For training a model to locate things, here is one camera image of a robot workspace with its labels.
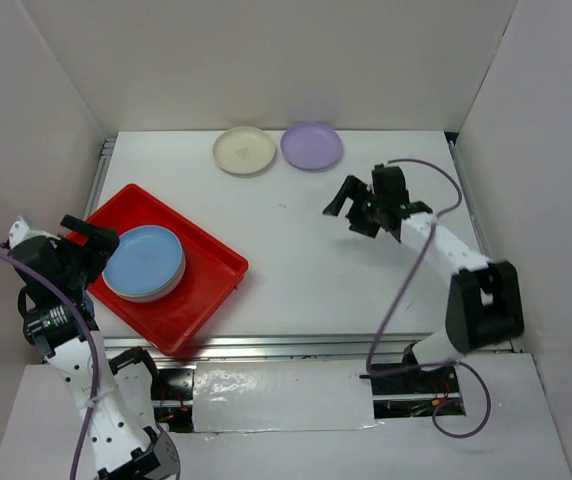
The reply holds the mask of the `blue plate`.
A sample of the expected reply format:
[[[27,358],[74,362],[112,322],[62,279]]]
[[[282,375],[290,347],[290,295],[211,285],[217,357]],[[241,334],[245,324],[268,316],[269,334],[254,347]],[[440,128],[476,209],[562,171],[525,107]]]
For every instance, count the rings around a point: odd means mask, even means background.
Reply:
[[[121,297],[148,297],[174,289],[185,269],[185,252],[177,235],[162,226],[143,225],[119,237],[102,279]]]

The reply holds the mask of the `purple plate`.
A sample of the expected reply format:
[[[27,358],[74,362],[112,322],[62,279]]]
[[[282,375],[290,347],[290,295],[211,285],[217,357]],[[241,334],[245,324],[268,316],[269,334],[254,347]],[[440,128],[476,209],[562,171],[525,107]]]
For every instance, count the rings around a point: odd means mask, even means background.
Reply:
[[[289,164],[306,171],[326,170],[344,153],[339,134],[328,125],[313,122],[288,128],[281,137],[280,148]]]

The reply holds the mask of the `orange plate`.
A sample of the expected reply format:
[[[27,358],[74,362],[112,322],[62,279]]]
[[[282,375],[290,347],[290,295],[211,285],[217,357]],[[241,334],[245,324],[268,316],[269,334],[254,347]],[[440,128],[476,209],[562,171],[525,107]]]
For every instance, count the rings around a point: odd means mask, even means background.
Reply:
[[[177,288],[177,286],[181,283],[184,277],[185,270],[186,270],[186,259],[183,258],[173,277],[160,288],[146,294],[130,295],[118,291],[114,291],[114,294],[117,295],[119,298],[134,303],[150,303],[160,300],[170,295]]]

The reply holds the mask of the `cream plate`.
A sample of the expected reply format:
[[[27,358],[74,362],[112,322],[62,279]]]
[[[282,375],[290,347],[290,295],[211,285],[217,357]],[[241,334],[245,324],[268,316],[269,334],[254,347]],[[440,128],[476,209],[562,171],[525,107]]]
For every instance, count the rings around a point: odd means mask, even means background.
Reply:
[[[217,166],[238,175],[254,175],[265,170],[273,161],[277,147],[263,130],[240,126],[222,133],[214,142],[212,153]]]

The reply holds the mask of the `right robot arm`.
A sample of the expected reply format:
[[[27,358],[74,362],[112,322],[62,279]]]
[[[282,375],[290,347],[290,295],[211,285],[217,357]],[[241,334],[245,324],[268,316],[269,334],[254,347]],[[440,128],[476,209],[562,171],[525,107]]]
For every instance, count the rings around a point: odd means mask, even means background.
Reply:
[[[464,200],[454,178],[445,177],[455,190],[455,203],[433,211],[425,202],[411,199],[401,163],[392,160],[375,166],[370,182],[347,176],[323,213],[336,217],[350,201],[346,218],[351,231],[370,238],[384,231],[417,254],[375,333],[369,358],[422,264],[430,265],[446,283],[443,325],[406,347],[397,370],[408,389],[421,392],[435,381],[437,369],[453,365],[471,352],[522,336],[525,323],[515,266],[474,250],[441,222]]]

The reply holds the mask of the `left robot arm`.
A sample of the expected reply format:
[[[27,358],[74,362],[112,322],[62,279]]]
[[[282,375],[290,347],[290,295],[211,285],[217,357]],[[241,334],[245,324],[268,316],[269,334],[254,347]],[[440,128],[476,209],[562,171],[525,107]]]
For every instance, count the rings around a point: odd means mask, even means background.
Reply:
[[[17,298],[24,337],[71,394],[96,478],[177,479],[177,448],[152,405],[164,376],[141,347],[107,357],[88,295],[118,248],[118,234],[70,215],[62,224],[83,242],[37,229],[23,218],[10,227],[9,256],[24,282]]]

